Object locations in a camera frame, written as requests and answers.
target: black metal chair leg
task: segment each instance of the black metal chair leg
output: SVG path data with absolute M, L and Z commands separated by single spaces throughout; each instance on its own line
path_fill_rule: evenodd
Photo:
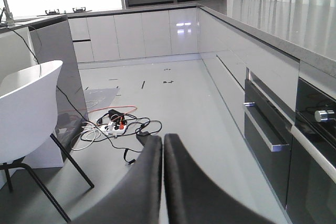
M 57 209 L 57 211 L 62 215 L 62 217 L 65 219 L 65 221 L 67 223 L 70 223 L 71 219 L 69 218 L 69 216 L 65 213 L 63 208 L 57 202 L 57 200 L 54 198 L 54 196 L 51 194 L 51 192 L 48 190 L 48 188 L 43 184 L 43 182 L 40 180 L 40 178 L 36 175 L 36 173 L 33 171 L 33 169 L 29 165 L 24 164 L 24 163 L 16 163 L 14 161 L 12 164 L 4 164 L 4 165 L 0 166 L 0 169 L 8 170 L 8 169 L 19 168 L 19 167 L 24 168 L 29 172 L 30 176 L 34 179 L 34 181 L 37 183 L 39 188 L 48 197 L 50 202 Z
M 63 145 L 58 141 L 54 134 L 50 135 L 51 139 L 57 144 L 57 146 L 61 149 L 61 151 L 66 155 L 66 157 L 72 162 L 73 166 L 77 169 L 77 171 L 82 175 L 82 177 L 86 180 L 86 182 L 90 185 L 91 188 L 94 188 L 94 184 L 89 179 L 89 177 L 83 172 L 83 170 L 79 167 L 76 161 L 71 157 L 68 151 L 63 147 Z
M 6 174 L 8 189 L 9 189 L 10 192 L 12 192 L 13 191 L 13 185 L 12 185 L 12 180 L 10 179 L 10 174 L 9 174 L 8 169 L 5 169 L 5 174 Z
M 35 180 L 37 185 L 41 188 L 41 190 L 44 192 L 44 194 L 48 197 L 48 199 L 51 201 L 53 206 L 57 209 L 57 211 L 62 215 L 62 217 L 65 219 L 67 223 L 71 222 L 71 219 L 69 216 L 65 213 L 63 208 L 60 206 L 60 204 L 57 202 L 57 200 L 54 198 L 54 196 L 51 194 L 51 192 L 48 190 L 48 188 L 43 184 L 43 182 L 40 180 L 40 178 L 36 175 L 36 173 L 33 171 L 33 169 L 26 164 L 19 164 L 18 166 L 21 166 L 22 168 L 26 169 L 31 177 Z

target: black glass oven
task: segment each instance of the black glass oven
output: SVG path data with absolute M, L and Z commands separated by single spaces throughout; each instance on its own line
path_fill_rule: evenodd
M 250 80 L 245 81 L 245 139 L 285 207 L 291 156 L 290 123 Z
M 336 223 L 336 100 L 298 82 L 287 212 L 293 223 Z

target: gray glossy panel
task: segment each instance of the gray glossy panel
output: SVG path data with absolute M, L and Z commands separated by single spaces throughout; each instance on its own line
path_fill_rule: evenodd
M 82 83 L 67 21 L 46 26 L 30 32 L 36 56 L 43 63 L 62 60 L 63 66 L 57 86 L 68 96 L 71 103 L 83 116 L 87 115 Z M 81 126 L 82 118 L 69 104 L 66 97 L 56 91 L 58 121 L 56 134 L 63 145 L 67 145 Z

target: white glossy cabinet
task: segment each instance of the white glossy cabinet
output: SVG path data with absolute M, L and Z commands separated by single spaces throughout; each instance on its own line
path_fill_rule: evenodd
M 74 43 L 75 54 L 77 62 L 92 62 L 95 59 L 93 58 L 91 42 L 75 42 Z
M 141 14 L 146 57 L 172 54 L 169 11 Z
M 226 36 L 223 36 L 221 32 L 222 24 L 217 18 L 203 10 L 199 10 L 198 22 L 200 30 L 198 34 L 200 53 L 228 50 Z
M 120 59 L 145 57 L 141 13 L 115 15 Z
M 227 50 L 237 59 L 220 57 L 226 67 L 242 84 L 246 67 L 268 86 L 292 110 L 295 110 L 299 62 L 284 52 L 238 30 L 226 22 L 212 17 L 200 10 L 200 40 L 207 37 L 207 30 L 212 30 L 213 38 L 218 38 Z M 211 45 L 201 43 L 201 50 L 209 50 Z
M 69 19 L 72 40 L 90 39 L 86 18 Z
M 88 17 L 87 23 L 94 60 L 119 60 L 114 16 Z
M 234 57 L 232 54 L 231 51 L 225 51 L 223 57 Z M 238 128 L 241 133 L 244 134 L 244 90 L 221 62 L 219 57 L 205 57 L 203 61 Z
M 198 52 L 196 8 L 169 10 L 172 54 Z

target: power strip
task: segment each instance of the power strip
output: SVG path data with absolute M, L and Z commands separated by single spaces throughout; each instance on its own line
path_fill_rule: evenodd
M 102 132 L 105 134 L 105 135 L 113 135 L 114 137 L 117 137 L 117 136 L 120 136 L 122 134 L 125 133 L 125 130 L 126 130 L 126 127 L 124 126 L 123 129 L 115 129 L 115 125 L 116 123 L 115 122 L 109 122 L 108 126 L 104 126 L 102 128 Z

